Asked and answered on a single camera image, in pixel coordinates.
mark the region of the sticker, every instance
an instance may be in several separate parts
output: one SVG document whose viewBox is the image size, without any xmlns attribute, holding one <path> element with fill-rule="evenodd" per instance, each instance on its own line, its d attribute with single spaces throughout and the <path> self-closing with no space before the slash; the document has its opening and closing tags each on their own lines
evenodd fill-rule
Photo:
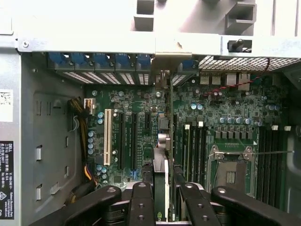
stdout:
<svg viewBox="0 0 301 226">
<path fill-rule="evenodd" d="M 0 121 L 13 121 L 13 90 L 0 89 Z"/>
<path fill-rule="evenodd" d="M 0 141 L 0 220 L 15 218 L 14 202 L 14 142 Z"/>
</svg>

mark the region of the ventilation grille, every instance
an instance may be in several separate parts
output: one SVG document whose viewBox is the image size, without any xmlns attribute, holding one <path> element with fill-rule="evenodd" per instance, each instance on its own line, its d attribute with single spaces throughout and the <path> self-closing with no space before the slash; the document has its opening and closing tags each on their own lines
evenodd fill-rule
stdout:
<svg viewBox="0 0 301 226">
<path fill-rule="evenodd" d="M 149 79 L 150 79 L 150 75 L 149 74 L 138 74 L 139 77 L 139 82 L 140 85 L 148 85 L 149 84 Z"/>
<path fill-rule="evenodd" d="M 273 71 L 300 61 L 301 59 L 270 58 L 268 71 Z M 198 67 L 201 70 L 217 71 L 264 71 L 266 66 L 266 58 L 234 57 L 227 59 L 222 57 L 206 56 L 199 63 Z"/>
</svg>

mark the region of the barcode label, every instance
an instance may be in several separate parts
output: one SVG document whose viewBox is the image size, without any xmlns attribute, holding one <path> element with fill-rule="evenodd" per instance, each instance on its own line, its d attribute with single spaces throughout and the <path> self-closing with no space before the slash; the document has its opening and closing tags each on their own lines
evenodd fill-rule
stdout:
<svg viewBox="0 0 301 226">
<path fill-rule="evenodd" d="M 13 121 L 13 90 L 0 89 L 0 121 Z"/>
</svg>

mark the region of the red cable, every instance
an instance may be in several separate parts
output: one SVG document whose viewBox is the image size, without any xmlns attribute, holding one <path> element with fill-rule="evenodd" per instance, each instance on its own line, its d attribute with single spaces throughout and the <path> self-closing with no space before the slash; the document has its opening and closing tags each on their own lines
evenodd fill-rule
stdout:
<svg viewBox="0 0 301 226">
<path fill-rule="evenodd" d="M 267 58 L 267 60 L 268 60 L 267 66 L 265 67 L 264 71 L 260 75 L 258 75 L 255 78 L 253 78 L 252 80 L 246 81 L 246 82 L 243 82 L 243 83 L 239 83 L 239 84 L 235 84 L 235 85 L 231 85 L 231 86 L 221 86 L 221 87 L 219 87 L 217 89 L 214 89 L 214 90 L 212 90 L 210 92 L 205 93 L 204 96 L 208 96 L 208 95 L 212 94 L 213 92 L 218 92 L 218 91 L 220 91 L 222 89 L 237 87 L 237 86 L 246 85 L 246 84 L 254 82 L 255 80 L 259 79 L 260 77 L 262 77 L 267 72 L 267 70 L 269 68 L 270 59 Z"/>
</svg>

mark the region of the white pci slot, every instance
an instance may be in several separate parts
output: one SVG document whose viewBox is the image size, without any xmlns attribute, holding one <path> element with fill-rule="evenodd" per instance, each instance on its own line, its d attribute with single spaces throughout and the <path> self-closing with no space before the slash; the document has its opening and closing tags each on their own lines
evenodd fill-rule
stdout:
<svg viewBox="0 0 301 226">
<path fill-rule="evenodd" d="M 103 164 L 109 166 L 111 163 L 111 140 L 112 140 L 112 110 L 104 110 L 104 157 Z"/>
</svg>

